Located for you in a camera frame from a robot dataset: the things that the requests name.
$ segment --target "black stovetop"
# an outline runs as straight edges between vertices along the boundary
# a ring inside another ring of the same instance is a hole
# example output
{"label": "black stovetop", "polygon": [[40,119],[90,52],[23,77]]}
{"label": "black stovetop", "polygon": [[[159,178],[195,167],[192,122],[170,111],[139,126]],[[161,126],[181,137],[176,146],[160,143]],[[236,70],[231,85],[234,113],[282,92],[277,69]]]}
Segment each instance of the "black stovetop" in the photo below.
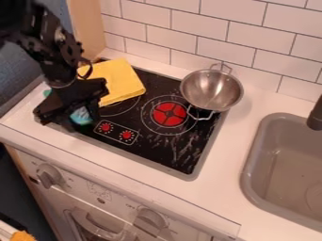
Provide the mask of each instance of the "black stovetop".
{"label": "black stovetop", "polygon": [[[146,93],[102,107],[99,121],[77,126],[76,131],[191,174],[220,114],[215,114],[211,120],[194,120],[186,114],[189,103],[180,93],[179,81],[151,72],[135,71]],[[197,116],[209,114],[195,108],[191,112]]]}

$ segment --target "red knob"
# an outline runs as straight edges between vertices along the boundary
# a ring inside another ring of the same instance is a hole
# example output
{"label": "red knob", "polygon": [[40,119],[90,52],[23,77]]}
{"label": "red knob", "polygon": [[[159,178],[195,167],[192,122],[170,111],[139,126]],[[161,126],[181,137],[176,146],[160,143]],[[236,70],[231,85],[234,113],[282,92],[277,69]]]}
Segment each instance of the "red knob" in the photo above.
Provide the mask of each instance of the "red knob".
{"label": "red knob", "polygon": [[105,132],[108,132],[111,129],[111,125],[108,123],[103,124],[101,127],[102,127],[102,130]]}
{"label": "red knob", "polygon": [[124,139],[129,139],[132,137],[132,133],[130,131],[125,131],[121,135]]}

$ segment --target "oven knob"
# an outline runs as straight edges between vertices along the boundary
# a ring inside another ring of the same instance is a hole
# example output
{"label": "oven knob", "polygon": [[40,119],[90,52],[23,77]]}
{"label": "oven knob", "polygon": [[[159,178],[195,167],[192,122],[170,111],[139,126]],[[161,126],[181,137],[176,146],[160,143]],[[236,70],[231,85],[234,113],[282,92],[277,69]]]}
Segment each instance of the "oven knob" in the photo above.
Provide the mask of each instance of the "oven knob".
{"label": "oven knob", "polygon": [[39,165],[37,177],[46,189],[49,189],[52,185],[61,185],[64,183],[60,172],[49,164]]}
{"label": "oven knob", "polygon": [[134,226],[152,236],[158,236],[160,231],[167,227],[167,224],[155,211],[143,208],[139,210]]}

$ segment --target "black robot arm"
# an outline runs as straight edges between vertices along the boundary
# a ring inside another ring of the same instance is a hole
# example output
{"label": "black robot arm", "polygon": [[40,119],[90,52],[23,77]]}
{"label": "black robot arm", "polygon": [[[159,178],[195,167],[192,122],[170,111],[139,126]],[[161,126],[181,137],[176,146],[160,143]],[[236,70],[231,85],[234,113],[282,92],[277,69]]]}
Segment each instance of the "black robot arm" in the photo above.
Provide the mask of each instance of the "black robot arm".
{"label": "black robot arm", "polygon": [[[33,0],[0,1],[0,47],[11,41],[22,47],[40,63],[51,94],[35,108],[42,124],[56,122],[72,130],[69,116],[85,106],[91,117],[98,119],[98,103],[108,94],[104,79],[90,76],[90,61],[81,57],[82,45],[66,31],[60,20],[47,7]],[[80,63],[89,71],[77,74]]]}

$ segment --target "bowl handle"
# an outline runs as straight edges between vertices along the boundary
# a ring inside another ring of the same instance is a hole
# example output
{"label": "bowl handle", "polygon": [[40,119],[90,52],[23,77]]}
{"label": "bowl handle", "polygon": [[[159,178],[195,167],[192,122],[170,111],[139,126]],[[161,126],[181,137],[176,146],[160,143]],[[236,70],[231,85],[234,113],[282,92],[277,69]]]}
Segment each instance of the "bowl handle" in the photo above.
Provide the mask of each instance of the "bowl handle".
{"label": "bowl handle", "polygon": [[227,72],[227,74],[231,74],[232,73],[232,71],[233,71],[233,69],[231,68],[231,67],[229,67],[228,65],[226,65],[226,64],[224,64],[223,62],[220,62],[220,63],[216,63],[216,64],[212,64],[211,66],[210,66],[210,68],[209,68],[209,70],[212,70],[215,66],[217,66],[217,65],[221,65],[221,67],[220,67],[220,71],[221,72],[223,72],[223,67],[226,67],[227,69],[228,69],[228,72]]}
{"label": "bowl handle", "polygon": [[189,105],[189,107],[187,108],[186,110],[186,114],[191,117],[192,119],[196,120],[196,121],[209,121],[213,115],[216,113],[215,111],[211,111],[210,114],[209,114],[209,117],[206,117],[206,118],[199,118],[199,117],[195,117],[194,115],[192,115],[190,113],[190,109],[192,108],[192,104]]}

